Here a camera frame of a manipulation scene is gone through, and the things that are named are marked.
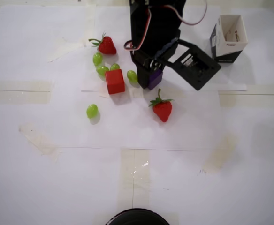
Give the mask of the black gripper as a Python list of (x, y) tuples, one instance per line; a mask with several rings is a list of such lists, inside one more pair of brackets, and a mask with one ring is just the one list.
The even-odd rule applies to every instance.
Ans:
[(139, 85), (146, 89), (149, 85), (149, 71), (163, 71), (166, 62), (174, 55), (178, 47), (179, 38), (174, 38), (171, 42), (162, 47), (153, 56), (149, 56), (142, 50), (131, 51), (130, 56), (137, 67), (137, 81)]

